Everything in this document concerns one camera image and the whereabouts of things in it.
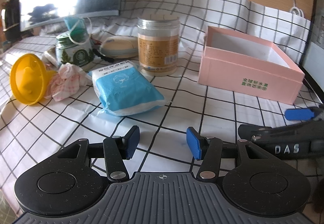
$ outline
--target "white and blue plastic package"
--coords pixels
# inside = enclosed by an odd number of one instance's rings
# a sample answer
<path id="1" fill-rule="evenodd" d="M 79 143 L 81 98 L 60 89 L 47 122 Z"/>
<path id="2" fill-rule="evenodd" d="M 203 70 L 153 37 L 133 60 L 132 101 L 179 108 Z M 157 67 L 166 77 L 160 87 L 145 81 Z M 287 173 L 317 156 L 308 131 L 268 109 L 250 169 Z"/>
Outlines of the white and blue plastic package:
<path id="1" fill-rule="evenodd" d="M 137 70 L 123 61 L 89 72 L 95 93 L 104 108 L 116 116 L 133 115 L 167 103 L 164 96 Z"/>

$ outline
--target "pink checkered cloth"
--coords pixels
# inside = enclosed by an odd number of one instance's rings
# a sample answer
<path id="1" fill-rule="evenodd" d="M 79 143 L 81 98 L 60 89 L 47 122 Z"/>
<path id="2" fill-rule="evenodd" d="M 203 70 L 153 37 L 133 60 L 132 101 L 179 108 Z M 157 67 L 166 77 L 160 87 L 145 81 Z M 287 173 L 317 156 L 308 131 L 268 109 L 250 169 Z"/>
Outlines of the pink checkered cloth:
<path id="1" fill-rule="evenodd" d="M 50 80 L 45 98 L 53 97 L 54 101 L 60 101 L 76 94 L 80 86 L 91 84 L 92 81 L 80 67 L 67 63 L 61 65 L 58 73 Z"/>

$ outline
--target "open cardboard box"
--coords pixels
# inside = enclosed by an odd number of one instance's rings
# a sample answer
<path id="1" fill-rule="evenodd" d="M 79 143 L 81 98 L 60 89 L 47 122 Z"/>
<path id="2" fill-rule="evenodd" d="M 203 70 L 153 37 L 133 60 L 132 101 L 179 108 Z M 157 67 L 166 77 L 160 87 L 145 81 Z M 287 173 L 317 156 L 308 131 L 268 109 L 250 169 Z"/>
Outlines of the open cardboard box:
<path id="1" fill-rule="evenodd" d="M 208 27 L 198 83 L 293 104 L 304 73 L 273 42 Z"/>

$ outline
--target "beige oval case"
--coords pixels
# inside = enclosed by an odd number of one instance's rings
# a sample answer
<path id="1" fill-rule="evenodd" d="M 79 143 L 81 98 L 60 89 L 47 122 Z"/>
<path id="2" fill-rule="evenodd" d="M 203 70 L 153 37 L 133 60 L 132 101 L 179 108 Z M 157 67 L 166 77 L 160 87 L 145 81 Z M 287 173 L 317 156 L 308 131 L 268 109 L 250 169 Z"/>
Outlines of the beige oval case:
<path id="1" fill-rule="evenodd" d="M 100 53 L 114 59 L 136 57 L 138 55 L 137 37 L 109 37 L 101 44 Z"/>

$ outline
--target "jar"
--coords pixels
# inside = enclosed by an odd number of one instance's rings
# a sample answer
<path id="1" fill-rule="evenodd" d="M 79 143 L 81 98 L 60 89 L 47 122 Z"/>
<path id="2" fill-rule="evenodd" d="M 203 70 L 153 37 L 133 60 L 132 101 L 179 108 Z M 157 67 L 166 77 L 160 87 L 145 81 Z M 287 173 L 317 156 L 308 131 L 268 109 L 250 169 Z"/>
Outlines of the jar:
<path id="1" fill-rule="evenodd" d="M 85 66 L 94 59 L 94 53 L 88 34 L 83 30 L 74 30 L 71 38 L 78 43 L 73 43 L 70 38 L 70 31 L 64 32 L 56 37 L 56 58 L 58 65 L 70 63 L 79 67 Z"/>
<path id="2" fill-rule="evenodd" d="M 177 69 L 180 21 L 173 15 L 138 18 L 138 54 L 143 72 L 166 76 Z"/>

